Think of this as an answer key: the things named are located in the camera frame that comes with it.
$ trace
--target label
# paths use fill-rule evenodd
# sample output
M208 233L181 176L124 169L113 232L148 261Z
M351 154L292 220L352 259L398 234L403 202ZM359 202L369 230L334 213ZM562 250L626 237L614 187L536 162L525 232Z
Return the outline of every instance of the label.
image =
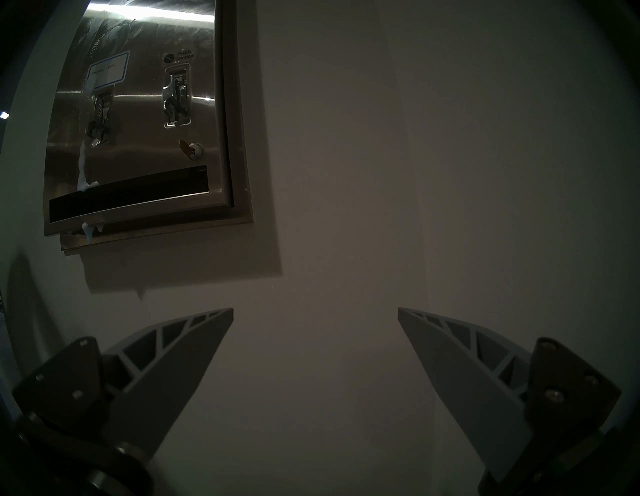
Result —
M87 72L87 82L93 82L93 89L97 90L103 86L121 83L127 75L127 64L129 63L130 52L123 52L113 57L100 60L89 66Z
M184 49L173 53L166 53L163 55L162 62L165 64L179 64L184 62L189 62L191 59L195 58L196 52L194 49Z

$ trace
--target bolt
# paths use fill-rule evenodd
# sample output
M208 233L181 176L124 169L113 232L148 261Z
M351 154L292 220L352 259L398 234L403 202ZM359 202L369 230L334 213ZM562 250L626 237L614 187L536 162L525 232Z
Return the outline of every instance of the bolt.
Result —
M587 382L589 384L591 384L592 386L597 386L598 384L600 384L600 381L598 381L598 378L596 376L592 376L590 374L587 374L587 375L585 375L584 378L587 379Z
M551 341L540 341L540 346L551 351L555 351L557 349L557 346Z
M562 403L564 401L564 394L558 389L549 388L545 391L545 396L554 403Z

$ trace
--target blue-bordered label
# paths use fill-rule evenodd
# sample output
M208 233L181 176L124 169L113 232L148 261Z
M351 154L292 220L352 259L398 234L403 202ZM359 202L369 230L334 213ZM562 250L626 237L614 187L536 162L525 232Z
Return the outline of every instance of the blue-bordered label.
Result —
M127 65L129 64L130 52L122 52L113 57L100 60L89 66L89 71L86 74L87 83L90 81L93 83L93 90L102 88L103 86L109 86L110 84L117 84L124 81L127 75Z

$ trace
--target stainless steel dispenser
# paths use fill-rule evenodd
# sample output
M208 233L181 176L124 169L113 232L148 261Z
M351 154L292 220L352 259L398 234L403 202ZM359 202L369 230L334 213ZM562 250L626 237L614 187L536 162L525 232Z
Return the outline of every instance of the stainless steel dispenser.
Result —
M90 3L56 91L44 234L62 250L251 222L232 0Z

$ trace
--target white residue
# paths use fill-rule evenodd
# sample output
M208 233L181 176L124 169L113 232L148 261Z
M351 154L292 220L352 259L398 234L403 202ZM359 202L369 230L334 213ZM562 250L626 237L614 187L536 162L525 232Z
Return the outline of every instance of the white residue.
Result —
M86 222L82 222L82 230L84 231L84 235L86 236L86 242L89 244L93 243L93 228L95 226L90 226Z
M94 186L100 186L100 183L97 181L93 181L91 184L89 184L86 181L86 177L84 176L85 148L86 148L86 145L84 144L84 141L83 141L82 144L80 144L80 157L78 158L78 189L77 189L78 191L86 191L88 188L93 188Z

